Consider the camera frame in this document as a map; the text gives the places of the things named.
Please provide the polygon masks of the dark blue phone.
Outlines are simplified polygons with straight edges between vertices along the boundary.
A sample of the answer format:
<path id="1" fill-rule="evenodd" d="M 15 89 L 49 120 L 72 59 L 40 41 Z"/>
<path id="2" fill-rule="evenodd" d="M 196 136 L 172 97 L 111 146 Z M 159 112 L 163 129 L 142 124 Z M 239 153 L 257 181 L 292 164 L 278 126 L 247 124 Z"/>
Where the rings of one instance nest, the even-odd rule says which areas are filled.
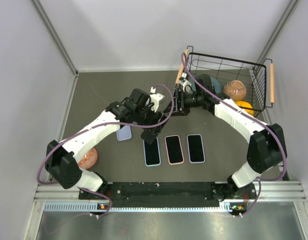
<path id="1" fill-rule="evenodd" d="M 178 135 L 165 137 L 168 161 L 171 165 L 180 164 L 184 161 L 180 138 Z"/>

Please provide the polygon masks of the black phone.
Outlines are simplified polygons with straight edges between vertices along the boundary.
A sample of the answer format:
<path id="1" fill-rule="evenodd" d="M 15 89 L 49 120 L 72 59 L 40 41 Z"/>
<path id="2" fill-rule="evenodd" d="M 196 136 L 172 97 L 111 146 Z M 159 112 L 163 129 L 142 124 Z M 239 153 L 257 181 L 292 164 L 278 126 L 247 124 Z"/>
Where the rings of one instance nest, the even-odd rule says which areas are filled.
<path id="1" fill-rule="evenodd" d="M 188 135 L 187 143 L 190 163 L 203 163 L 205 161 L 205 153 L 202 136 L 200 134 Z"/>
<path id="2" fill-rule="evenodd" d="M 157 138 L 155 138 L 151 144 L 144 141 L 144 157 L 145 165 L 147 167 L 159 166 L 161 164 L 159 144 Z"/>

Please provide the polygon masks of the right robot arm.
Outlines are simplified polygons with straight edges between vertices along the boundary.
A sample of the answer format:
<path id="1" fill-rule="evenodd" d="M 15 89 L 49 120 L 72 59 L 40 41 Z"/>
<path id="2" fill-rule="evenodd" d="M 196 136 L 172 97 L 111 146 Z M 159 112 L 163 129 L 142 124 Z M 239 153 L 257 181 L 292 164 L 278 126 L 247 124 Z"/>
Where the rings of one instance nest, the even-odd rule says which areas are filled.
<path id="1" fill-rule="evenodd" d="M 264 172 L 283 162 L 287 150 L 283 129 L 278 124 L 268 125 L 240 108 L 230 97 L 214 86 L 215 78 L 208 74 L 195 77 L 195 89 L 185 78 L 179 80 L 172 101 L 165 108 L 166 114 L 186 116 L 192 108 L 203 108 L 223 120 L 247 141 L 247 161 L 228 177 L 227 192 L 233 198 L 240 197 L 245 186 Z"/>

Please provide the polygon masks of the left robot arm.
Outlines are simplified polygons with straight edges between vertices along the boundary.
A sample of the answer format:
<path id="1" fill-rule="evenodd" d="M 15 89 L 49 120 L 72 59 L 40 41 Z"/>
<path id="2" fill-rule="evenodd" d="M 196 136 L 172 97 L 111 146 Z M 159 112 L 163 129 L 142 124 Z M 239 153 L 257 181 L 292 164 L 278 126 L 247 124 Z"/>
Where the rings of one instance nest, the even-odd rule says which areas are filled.
<path id="1" fill-rule="evenodd" d="M 62 142 L 55 140 L 47 145 L 44 164 L 46 171 L 64 189 L 71 187 L 90 190 L 96 198 L 107 194 L 107 186 L 102 177 L 78 165 L 82 157 L 107 136 L 118 131 L 121 126 L 136 123 L 143 128 L 141 138 L 148 144 L 154 142 L 167 116 L 158 110 L 164 99 L 152 88 L 146 93 L 138 88 L 122 101 L 111 103 L 94 121 L 76 135 Z"/>

